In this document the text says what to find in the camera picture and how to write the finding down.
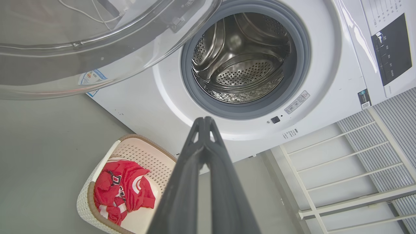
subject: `white metal railing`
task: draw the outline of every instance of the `white metal railing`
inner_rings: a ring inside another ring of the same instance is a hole
[[[319,224],[319,226],[322,229],[322,232],[324,234],[335,233],[335,232],[340,232],[340,231],[345,231],[345,230],[350,230],[350,229],[355,229],[355,228],[360,228],[360,227],[366,227],[366,226],[371,226],[371,225],[382,224],[382,223],[386,223],[386,222],[393,222],[393,221],[398,221],[398,220],[402,220],[402,219],[416,217],[416,214],[409,214],[409,215],[394,217],[394,218],[391,218],[391,219],[384,219],[384,220],[380,220],[380,221],[376,221],[376,222],[359,224],[359,225],[354,225],[354,226],[344,227],[344,228],[339,228],[339,229],[333,229],[333,230],[327,230],[325,225],[324,225],[324,222],[322,221],[322,218],[321,218],[321,214],[326,213],[326,212],[333,212],[333,211],[340,210],[340,209],[345,209],[345,208],[348,208],[348,207],[354,207],[354,206],[357,206],[357,205],[366,204],[366,203],[370,203],[370,202],[375,202],[375,201],[379,201],[379,200],[383,200],[383,199],[388,199],[390,197],[399,196],[401,194],[406,194],[406,193],[409,193],[409,192],[414,192],[414,191],[416,191],[416,184],[411,184],[411,185],[400,187],[400,188],[397,188],[397,189],[392,189],[392,190],[389,190],[389,191],[386,191],[386,192],[371,194],[371,195],[368,195],[368,196],[363,196],[363,197],[359,197],[359,198],[356,198],[356,199],[352,199],[352,200],[348,200],[348,201],[344,201],[344,202],[338,202],[338,203],[335,203],[335,204],[322,206],[322,207],[316,207],[316,205],[314,204],[314,202],[311,199],[311,196],[309,195],[310,191],[325,188],[325,187],[332,186],[332,185],[335,185],[335,184],[344,183],[344,182],[347,182],[347,181],[350,181],[350,180],[353,180],[353,179],[368,176],[368,175],[371,175],[371,174],[374,174],[374,173],[377,173],[377,172],[381,172],[381,171],[384,171],[384,170],[387,170],[387,169],[390,169],[390,168],[393,168],[393,167],[397,167],[397,166],[400,166],[400,165],[404,165],[406,167],[406,169],[408,170],[409,174],[411,175],[413,181],[416,181],[416,170],[414,169],[414,167],[412,167],[409,159],[405,156],[405,154],[403,153],[402,149],[400,148],[399,144],[397,143],[397,141],[395,140],[395,138],[393,137],[391,132],[387,129],[386,125],[383,123],[383,121],[378,116],[377,112],[373,109],[373,107],[370,107],[367,110],[368,110],[368,113],[373,118],[373,121],[368,123],[368,124],[364,124],[364,125],[362,125],[360,127],[357,127],[353,130],[344,132],[342,134],[331,137],[331,138],[326,139],[324,141],[318,142],[316,144],[312,144],[310,146],[307,146],[307,147],[304,147],[302,149],[299,149],[299,150],[296,150],[296,151],[293,151],[293,152],[289,152],[289,153],[287,152],[284,145],[280,145],[280,149],[282,150],[282,153],[284,154],[284,156],[285,156],[293,174],[295,175],[296,181],[299,183],[299,185],[302,189],[302,192],[305,195],[306,200],[308,201],[308,204],[311,207],[310,210],[299,211],[299,215],[302,219],[305,216],[314,215],[316,217],[316,219],[318,221],[318,224]],[[315,165],[315,166],[312,166],[312,167],[301,169],[299,171],[294,167],[294,164],[292,163],[292,161],[290,159],[290,156],[293,155],[293,154],[296,154],[296,153],[299,153],[301,151],[304,151],[304,150],[310,149],[312,147],[315,147],[317,145],[329,142],[329,141],[334,140],[338,137],[345,136],[349,133],[355,132],[359,129],[365,128],[365,127],[367,127],[369,125],[372,125],[372,124],[377,124],[379,126],[380,130],[385,135],[387,141],[379,143],[379,144],[371,146],[371,147],[368,147],[366,149],[357,151],[353,154],[345,155],[345,156],[339,157],[339,158],[331,160],[331,161],[327,161],[327,162],[324,162],[324,163],[321,163],[321,164],[318,164],[318,165]],[[397,153],[399,159],[401,160],[401,162],[393,164],[393,165],[389,165],[389,166],[386,166],[386,167],[383,167],[383,168],[380,168],[380,169],[377,169],[377,170],[373,170],[373,171],[370,171],[370,172],[367,172],[367,173],[364,173],[364,174],[361,174],[361,175],[357,175],[357,176],[354,176],[354,177],[342,179],[342,180],[339,180],[339,181],[336,181],[336,182],[320,185],[320,186],[309,188],[309,189],[307,189],[305,187],[305,185],[304,185],[304,183],[303,183],[303,181],[302,181],[302,179],[299,175],[299,173],[301,173],[301,172],[305,172],[305,171],[308,171],[308,170],[311,170],[311,169],[315,169],[315,168],[323,166],[323,165],[331,164],[333,162],[336,162],[336,161],[339,161],[339,160],[342,160],[342,159],[345,159],[345,158],[363,153],[365,151],[380,147],[380,146],[385,145],[385,144],[390,144],[392,146],[392,148],[396,151],[396,153]]]

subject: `washing machine door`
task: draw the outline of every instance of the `washing machine door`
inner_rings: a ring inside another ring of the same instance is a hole
[[[182,46],[221,0],[5,0],[0,98],[84,93],[131,77]]]

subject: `white plastic basket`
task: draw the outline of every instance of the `white plastic basket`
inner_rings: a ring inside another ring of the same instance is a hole
[[[137,162],[150,172],[146,175],[156,201],[154,209],[141,207],[127,214],[121,226],[104,218],[94,204],[94,186],[98,175],[110,157],[122,157]],[[160,198],[176,164],[176,158],[145,137],[131,134],[116,141],[88,177],[77,200],[80,217],[111,234],[144,234],[151,222]]]

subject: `gray rubber seal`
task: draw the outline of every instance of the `gray rubber seal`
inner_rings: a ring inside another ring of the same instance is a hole
[[[193,50],[202,34],[215,22],[229,15],[254,12],[267,15],[280,22],[291,36],[292,53],[283,63],[284,78],[266,96],[248,103],[225,103],[206,94],[197,84],[191,61]],[[310,62],[309,37],[300,19],[290,9],[273,0],[227,0],[209,21],[187,42],[182,50],[181,68],[185,86],[191,97],[213,115],[227,119],[254,119],[279,108],[298,90]]]

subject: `red clothing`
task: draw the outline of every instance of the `red clothing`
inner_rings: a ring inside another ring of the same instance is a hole
[[[143,177],[148,172],[136,162],[110,158],[95,182],[94,201],[101,215],[121,225],[127,212],[154,208],[155,197]]]

